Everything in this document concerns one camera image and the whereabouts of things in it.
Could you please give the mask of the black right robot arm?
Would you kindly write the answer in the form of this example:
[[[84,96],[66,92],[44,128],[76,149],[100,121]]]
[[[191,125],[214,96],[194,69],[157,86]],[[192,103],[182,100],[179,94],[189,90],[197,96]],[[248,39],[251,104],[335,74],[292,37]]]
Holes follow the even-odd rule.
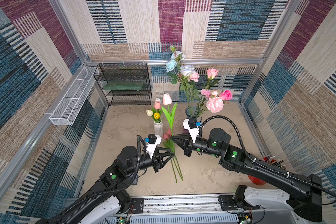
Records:
[[[231,136],[221,128],[211,130],[208,139],[197,137],[193,140],[188,133],[174,135],[170,139],[184,150],[186,156],[191,156],[193,151],[217,156],[223,168],[256,177],[283,190],[289,195],[287,204],[297,215],[312,222],[322,221],[321,177],[289,173],[250,153],[245,154],[242,149],[230,144]]]

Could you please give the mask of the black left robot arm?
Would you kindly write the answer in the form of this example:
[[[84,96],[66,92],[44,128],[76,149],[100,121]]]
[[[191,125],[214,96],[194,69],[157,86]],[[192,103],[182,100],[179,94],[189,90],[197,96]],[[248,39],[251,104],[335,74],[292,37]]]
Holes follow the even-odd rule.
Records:
[[[41,218],[38,224],[78,224],[97,206],[115,196],[119,205],[127,211],[130,197],[126,189],[133,184],[140,170],[152,167],[155,172],[163,168],[174,157],[171,150],[159,147],[153,157],[141,154],[140,147],[127,146],[113,164],[99,177],[98,181],[78,200],[50,219]]]

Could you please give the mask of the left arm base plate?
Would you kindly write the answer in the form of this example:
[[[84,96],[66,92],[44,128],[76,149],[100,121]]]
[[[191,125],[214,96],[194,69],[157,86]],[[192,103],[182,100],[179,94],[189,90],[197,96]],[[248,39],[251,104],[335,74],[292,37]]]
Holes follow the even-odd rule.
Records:
[[[129,204],[129,213],[132,214],[142,214],[144,209],[144,198],[143,197],[134,197],[131,198]]]

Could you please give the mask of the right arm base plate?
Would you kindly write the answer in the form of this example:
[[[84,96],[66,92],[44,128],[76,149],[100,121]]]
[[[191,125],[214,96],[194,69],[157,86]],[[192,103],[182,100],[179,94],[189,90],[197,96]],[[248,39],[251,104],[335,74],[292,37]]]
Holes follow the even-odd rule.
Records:
[[[245,200],[246,185],[239,185],[236,192],[230,195],[218,196],[221,210],[223,211],[238,211],[238,210],[259,210],[259,205],[251,205]]]

